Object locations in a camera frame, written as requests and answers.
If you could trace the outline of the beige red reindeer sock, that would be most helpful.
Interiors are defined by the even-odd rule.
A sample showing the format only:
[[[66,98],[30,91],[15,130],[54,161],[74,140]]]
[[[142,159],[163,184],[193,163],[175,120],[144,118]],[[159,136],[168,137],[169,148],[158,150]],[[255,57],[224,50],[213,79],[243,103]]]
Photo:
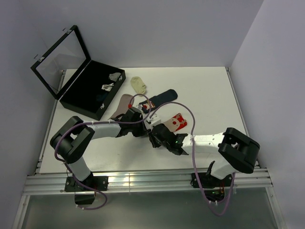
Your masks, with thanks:
[[[169,120],[163,123],[171,132],[176,132],[187,126],[186,119],[183,118],[181,113],[176,114]]]

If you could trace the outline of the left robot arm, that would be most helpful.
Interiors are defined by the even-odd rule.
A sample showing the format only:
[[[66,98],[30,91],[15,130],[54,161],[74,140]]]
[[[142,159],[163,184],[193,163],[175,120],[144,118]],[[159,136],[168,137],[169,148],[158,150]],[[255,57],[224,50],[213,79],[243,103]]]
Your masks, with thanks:
[[[148,133],[141,111],[134,107],[107,121],[85,122],[78,116],[73,116],[51,138],[50,145],[55,150],[55,158],[63,162],[76,179],[76,186],[88,190],[97,186],[93,173],[83,158],[90,141],[106,137],[118,138],[128,133],[134,137],[146,136]]]

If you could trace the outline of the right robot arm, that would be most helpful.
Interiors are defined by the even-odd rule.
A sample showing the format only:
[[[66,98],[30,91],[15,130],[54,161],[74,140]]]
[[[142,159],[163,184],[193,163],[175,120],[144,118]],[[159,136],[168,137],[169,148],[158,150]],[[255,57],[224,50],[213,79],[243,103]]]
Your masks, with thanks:
[[[175,134],[164,124],[159,124],[149,131],[148,136],[154,148],[163,146],[177,156],[219,154],[220,159],[210,163],[206,174],[211,186],[217,186],[227,175],[237,171],[253,173],[260,150],[258,142],[233,127],[218,134],[191,135]]]

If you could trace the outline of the navy christmas sock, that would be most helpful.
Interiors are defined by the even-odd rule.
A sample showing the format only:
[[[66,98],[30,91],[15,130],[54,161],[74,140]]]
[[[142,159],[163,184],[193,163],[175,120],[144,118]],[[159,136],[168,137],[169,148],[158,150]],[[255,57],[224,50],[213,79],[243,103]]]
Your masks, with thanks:
[[[140,108],[144,114],[149,110],[154,111],[164,103],[172,102],[178,98],[178,94],[174,89],[169,89],[159,95],[153,96],[149,99],[150,102],[144,101],[139,103]]]

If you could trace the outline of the taupe sock red striped cuff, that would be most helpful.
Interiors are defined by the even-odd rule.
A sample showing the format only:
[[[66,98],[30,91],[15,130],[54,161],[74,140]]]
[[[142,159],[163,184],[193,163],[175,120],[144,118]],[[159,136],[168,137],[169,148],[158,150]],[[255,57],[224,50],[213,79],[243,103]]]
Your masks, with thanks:
[[[128,105],[133,105],[134,98],[130,94],[123,94],[120,98],[116,111],[111,115],[110,119],[117,118],[119,115],[125,114],[128,111]]]

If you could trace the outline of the dark blue sock in box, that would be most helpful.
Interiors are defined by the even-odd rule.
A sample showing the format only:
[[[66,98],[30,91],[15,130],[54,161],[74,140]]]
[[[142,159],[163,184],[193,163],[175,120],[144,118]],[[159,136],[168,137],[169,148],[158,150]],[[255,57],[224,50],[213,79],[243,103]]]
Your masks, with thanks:
[[[108,93],[96,95],[96,102],[103,103],[104,100],[107,98],[107,96],[108,96]]]

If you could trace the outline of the white patterned sock in box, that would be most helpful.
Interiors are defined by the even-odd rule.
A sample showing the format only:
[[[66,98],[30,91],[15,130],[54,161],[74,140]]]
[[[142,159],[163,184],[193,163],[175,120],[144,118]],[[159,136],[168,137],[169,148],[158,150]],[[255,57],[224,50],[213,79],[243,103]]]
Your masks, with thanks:
[[[114,83],[111,83],[111,84],[103,84],[102,85],[102,90],[105,90],[107,92],[110,92],[111,89],[114,87]]]

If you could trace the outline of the black display box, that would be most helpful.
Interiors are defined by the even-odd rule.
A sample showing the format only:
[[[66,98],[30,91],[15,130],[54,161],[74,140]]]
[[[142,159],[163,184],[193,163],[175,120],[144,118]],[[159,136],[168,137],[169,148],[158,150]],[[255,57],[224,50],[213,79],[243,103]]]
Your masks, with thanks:
[[[78,26],[68,29],[32,66],[31,70],[55,100],[71,111],[100,120],[126,79],[123,69],[93,60]],[[114,82],[109,74],[121,73]],[[114,83],[110,92],[103,84]],[[96,95],[108,93],[103,103]]]

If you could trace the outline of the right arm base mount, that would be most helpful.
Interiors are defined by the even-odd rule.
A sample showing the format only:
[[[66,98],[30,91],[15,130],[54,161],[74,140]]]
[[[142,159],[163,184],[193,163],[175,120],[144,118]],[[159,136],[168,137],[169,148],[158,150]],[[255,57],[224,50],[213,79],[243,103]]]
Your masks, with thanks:
[[[230,187],[232,175],[227,175],[224,179],[217,179],[205,172],[198,173],[205,196],[211,202],[219,202],[225,198],[225,187]]]

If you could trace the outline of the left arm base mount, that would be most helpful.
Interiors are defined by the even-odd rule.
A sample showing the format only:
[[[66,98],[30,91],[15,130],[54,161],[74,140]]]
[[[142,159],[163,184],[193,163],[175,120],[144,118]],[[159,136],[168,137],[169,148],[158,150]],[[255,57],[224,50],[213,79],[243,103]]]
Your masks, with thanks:
[[[65,193],[74,193],[74,202],[82,210],[97,210],[104,207],[108,198],[104,191],[108,189],[108,176],[93,176],[84,184],[75,177],[67,177],[64,187]],[[90,207],[97,195],[104,197],[104,202],[97,207]]]

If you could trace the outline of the aluminium front rail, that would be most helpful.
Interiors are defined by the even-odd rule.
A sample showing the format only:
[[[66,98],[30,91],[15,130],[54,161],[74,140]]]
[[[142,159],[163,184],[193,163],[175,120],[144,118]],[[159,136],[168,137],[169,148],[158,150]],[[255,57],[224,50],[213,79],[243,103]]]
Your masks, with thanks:
[[[108,187],[105,193],[133,193],[159,191],[195,191],[191,186],[191,169],[160,170],[141,172],[94,173],[107,176]],[[66,194],[66,174],[36,174],[26,179],[22,192],[24,196]],[[257,168],[252,174],[236,173],[235,188],[272,187],[266,168]]]

